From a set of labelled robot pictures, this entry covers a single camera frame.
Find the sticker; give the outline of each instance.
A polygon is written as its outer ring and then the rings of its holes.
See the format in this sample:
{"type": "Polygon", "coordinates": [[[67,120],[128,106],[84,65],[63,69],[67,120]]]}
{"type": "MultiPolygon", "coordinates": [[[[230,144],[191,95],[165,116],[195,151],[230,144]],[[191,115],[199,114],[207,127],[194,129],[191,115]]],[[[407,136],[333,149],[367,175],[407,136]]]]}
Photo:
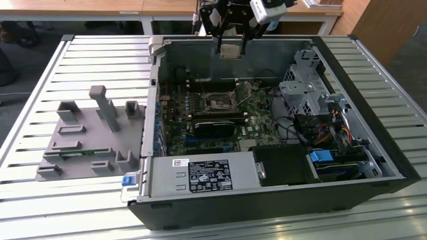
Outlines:
{"type": "Polygon", "coordinates": [[[189,166],[189,158],[173,160],[173,167],[187,167],[187,166],[189,166]]]}
{"type": "Polygon", "coordinates": [[[83,156],[83,153],[76,152],[76,153],[66,153],[66,154],[60,154],[62,157],[80,157],[83,156]]]}
{"type": "Polygon", "coordinates": [[[120,11],[120,14],[140,14],[139,11],[120,11]]]}
{"type": "Polygon", "coordinates": [[[187,160],[186,164],[189,164],[190,191],[193,193],[234,189],[229,160],[197,162],[189,162],[189,159],[175,160],[187,160]]]}

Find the warning label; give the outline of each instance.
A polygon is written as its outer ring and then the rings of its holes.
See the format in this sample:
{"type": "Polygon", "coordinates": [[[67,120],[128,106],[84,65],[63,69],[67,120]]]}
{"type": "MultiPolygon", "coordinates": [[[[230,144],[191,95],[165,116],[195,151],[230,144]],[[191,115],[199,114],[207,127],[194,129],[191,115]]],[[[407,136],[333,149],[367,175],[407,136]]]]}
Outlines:
{"type": "Polygon", "coordinates": [[[189,178],[193,193],[234,189],[229,160],[189,162],[189,178]]]}

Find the open computer chassis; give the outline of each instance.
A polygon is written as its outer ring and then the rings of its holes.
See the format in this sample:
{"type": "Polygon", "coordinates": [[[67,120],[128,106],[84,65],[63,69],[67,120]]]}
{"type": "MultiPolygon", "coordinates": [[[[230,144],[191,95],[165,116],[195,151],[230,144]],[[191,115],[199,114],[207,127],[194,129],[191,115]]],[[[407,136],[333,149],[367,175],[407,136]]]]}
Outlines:
{"type": "Polygon", "coordinates": [[[203,37],[151,41],[128,202],[149,229],[346,210],[421,179],[319,36],[267,36],[242,59],[211,49],[203,37]]]}

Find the side panel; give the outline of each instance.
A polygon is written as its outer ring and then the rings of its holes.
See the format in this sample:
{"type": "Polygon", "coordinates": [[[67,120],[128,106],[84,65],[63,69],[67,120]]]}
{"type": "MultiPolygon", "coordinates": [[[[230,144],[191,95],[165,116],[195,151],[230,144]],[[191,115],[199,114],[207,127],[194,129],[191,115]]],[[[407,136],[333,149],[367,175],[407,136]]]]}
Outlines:
{"type": "Polygon", "coordinates": [[[390,181],[157,203],[132,201],[128,209],[150,230],[181,229],[347,210],[399,184],[390,181]]]}

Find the white label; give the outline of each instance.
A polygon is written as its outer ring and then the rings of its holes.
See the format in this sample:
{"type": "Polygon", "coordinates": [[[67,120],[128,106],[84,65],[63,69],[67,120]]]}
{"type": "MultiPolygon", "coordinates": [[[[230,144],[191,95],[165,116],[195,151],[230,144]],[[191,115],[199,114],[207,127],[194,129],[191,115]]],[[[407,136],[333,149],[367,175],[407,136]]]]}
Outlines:
{"type": "Polygon", "coordinates": [[[189,166],[189,158],[173,160],[173,167],[187,167],[187,166],[189,166]]]}
{"type": "Polygon", "coordinates": [[[83,156],[82,153],[66,153],[60,155],[62,157],[79,157],[83,156]]]}
{"type": "Polygon", "coordinates": [[[139,11],[120,11],[120,14],[140,14],[139,11]]]}

